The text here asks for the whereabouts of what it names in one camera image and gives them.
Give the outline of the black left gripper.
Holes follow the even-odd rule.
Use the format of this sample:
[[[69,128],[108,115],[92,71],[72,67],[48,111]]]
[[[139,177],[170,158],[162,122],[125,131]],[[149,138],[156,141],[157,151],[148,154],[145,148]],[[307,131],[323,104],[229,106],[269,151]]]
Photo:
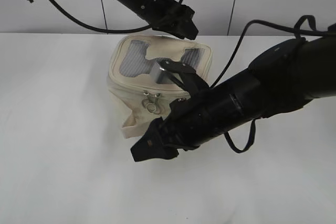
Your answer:
[[[195,12],[187,5],[173,6],[158,22],[151,25],[153,30],[170,33],[179,39],[195,40],[198,29],[193,23]]]

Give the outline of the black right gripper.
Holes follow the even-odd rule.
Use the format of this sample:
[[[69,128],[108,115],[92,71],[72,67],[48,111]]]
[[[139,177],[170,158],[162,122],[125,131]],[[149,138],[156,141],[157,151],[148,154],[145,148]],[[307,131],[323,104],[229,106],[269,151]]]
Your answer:
[[[150,159],[170,160],[178,150],[193,151],[210,140],[210,97],[196,95],[185,101],[175,100],[171,112],[154,119],[143,136],[131,147],[135,162]]]

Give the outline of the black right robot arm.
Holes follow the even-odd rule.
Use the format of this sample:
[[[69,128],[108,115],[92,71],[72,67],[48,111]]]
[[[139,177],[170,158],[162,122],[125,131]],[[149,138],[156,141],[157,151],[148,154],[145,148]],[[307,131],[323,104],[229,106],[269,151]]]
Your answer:
[[[255,58],[226,81],[206,83],[189,65],[162,60],[154,76],[168,80],[190,97],[170,103],[166,118],[153,120],[131,147],[136,162],[173,159],[223,135],[240,154],[255,141],[259,119],[302,109],[312,100],[335,96],[335,25],[316,28],[311,15],[293,27],[260,20],[259,24],[294,35]]]

